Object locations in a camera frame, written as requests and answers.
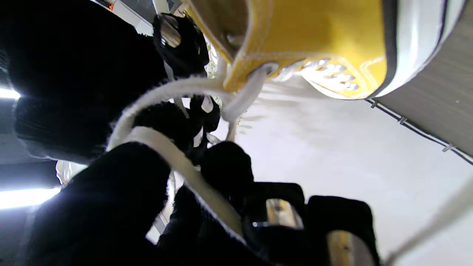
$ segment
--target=black glove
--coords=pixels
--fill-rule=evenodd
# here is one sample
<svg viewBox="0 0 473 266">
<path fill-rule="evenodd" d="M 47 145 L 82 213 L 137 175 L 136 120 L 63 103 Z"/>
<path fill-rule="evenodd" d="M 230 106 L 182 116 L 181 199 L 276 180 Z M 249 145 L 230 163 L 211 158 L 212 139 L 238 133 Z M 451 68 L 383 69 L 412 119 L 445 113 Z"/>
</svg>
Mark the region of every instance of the black glove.
<svg viewBox="0 0 473 266">
<path fill-rule="evenodd" d="M 187 152 L 193 136 L 189 120 L 177 105 L 163 102 L 140 111 L 133 126 L 150 127 L 166 135 L 182 151 Z"/>
<path fill-rule="evenodd" d="M 201 160 L 205 181 L 218 190 L 238 212 L 254 183 L 251 158 L 233 142 L 221 142 L 206 150 Z"/>
<path fill-rule="evenodd" d="M 204 101 L 208 101 L 205 104 L 207 107 L 205 110 L 202 108 Z M 194 165 L 200 165 L 202 156 L 207 150 L 207 134 L 217 129 L 220 121 L 220 107 L 210 96 L 195 95 L 191 98 L 190 109 L 187 110 L 189 113 L 189 119 L 192 124 L 192 131 L 194 136 L 203 130 L 202 140 L 200 145 L 193 147 L 192 151 L 188 154 L 189 159 Z"/>
<path fill-rule="evenodd" d="M 163 43 L 161 26 L 167 21 L 178 32 L 180 44 L 172 47 Z M 190 17 L 177 17 L 171 14 L 159 14 L 153 21 L 153 40 L 159 55 L 171 66 L 176 78 L 188 78 L 190 75 L 207 77 L 204 66 L 209 63 L 209 53 L 204 35 Z"/>
</svg>

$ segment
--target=white strap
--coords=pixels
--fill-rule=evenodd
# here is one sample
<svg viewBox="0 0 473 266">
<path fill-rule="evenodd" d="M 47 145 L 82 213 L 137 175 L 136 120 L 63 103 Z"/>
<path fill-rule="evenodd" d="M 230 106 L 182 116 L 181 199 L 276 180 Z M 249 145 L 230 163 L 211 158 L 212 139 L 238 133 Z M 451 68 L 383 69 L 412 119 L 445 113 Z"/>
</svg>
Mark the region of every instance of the white strap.
<svg viewBox="0 0 473 266">
<path fill-rule="evenodd" d="M 110 136 L 106 150 L 110 151 L 123 143 L 123 140 L 131 131 L 136 115 L 141 110 L 168 101 L 171 98 L 182 97 L 184 95 L 191 96 L 198 94 L 220 97 L 223 102 L 227 103 L 221 109 L 223 119 L 228 122 L 234 122 L 257 98 L 267 75 L 268 70 L 266 68 L 261 67 L 255 70 L 245 87 L 236 96 L 224 92 L 220 80 L 207 78 L 176 80 L 161 87 L 154 88 L 138 98 L 131 107 L 123 111 L 122 116 L 118 119 L 114 131 Z"/>
<path fill-rule="evenodd" d="M 139 142 L 152 148 L 169 164 L 169 166 L 179 172 L 185 184 L 197 196 L 201 205 L 204 206 L 213 217 L 215 217 L 223 228 L 240 242 L 243 239 L 240 216 L 233 207 L 196 171 L 191 161 L 186 158 L 166 136 L 162 133 L 144 126 L 134 127 L 125 142 Z"/>
</svg>

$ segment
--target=white shoelace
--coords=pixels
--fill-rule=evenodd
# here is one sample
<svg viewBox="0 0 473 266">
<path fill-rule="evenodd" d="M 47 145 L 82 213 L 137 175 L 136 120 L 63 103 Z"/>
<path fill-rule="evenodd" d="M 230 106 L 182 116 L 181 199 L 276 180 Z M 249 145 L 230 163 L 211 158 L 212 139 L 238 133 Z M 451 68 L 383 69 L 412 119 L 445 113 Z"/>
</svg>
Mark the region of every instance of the white shoelace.
<svg viewBox="0 0 473 266">
<path fill-rule="evenodd" d="M 219 72 L 226 73 L 226 67 L 219 67 Z M 223 228 L 231 236 L 245 243 L 239 215 L 215 189 L 205 182 L 200 172 L 195 170 L 192 163 L 172 141 L 153 129 L 135 127 L 132 130 L 132 126 L 137 114 L 149 106 L 183 96 L 211 95 L 222 99 L 221 115 L 224 120 L 229 122 L 227 140 L 233 141 L 238 118 L 256 100 L 269 72 L 265 67 L 255 70 L 245 87 L 236 95 L 223 91 L 222 75 L 213 80 L 206 78 L 176 80 L 154 88 L 123 111 L 109 138 L 106 150 L 110 151 L 125 142 L 140 142 L 154 149 L 172 169 L 184 177 L 186 185 L 197 195 L 201 204 L 220 222 Z"/>
<path fill-rule="evenodd" d="M 185 155 L 163 134 L 146 127 L 132 125 L 136 115 L 143 109 L 183 96 L 211 95 L 222 99 L 222 118 L 229 122 L 227 140 L 235 140 L 237 120 L 258 97 L 268 76 L 268 69 L 261 67 L 249 77 L 245 87 L 236 95 L 223 91 L 223 80 L 227 72 L 226 63 L 219 58 L 216 79 L 189 78 L 176 80 L 142 95 L 131 107 L 123 111 L 110 136 L 107 151 L 125 142 L 140 142 L 158 152 L 166 162 L 184 177 L 186 185 L 226 231 L 245 244 L 239 215 L 233 207 L 202 178 Z M 466 215 L 473 206 L 473 181 L 469 182 L 455 197 L 448 201 L 432 222 L 418 231 L 405 244 L 400 246 L 385 261 L 385 266 L 392 266 L 400 258 L 416 249 L 425 241 L 437 235 Z"/>
</svg>

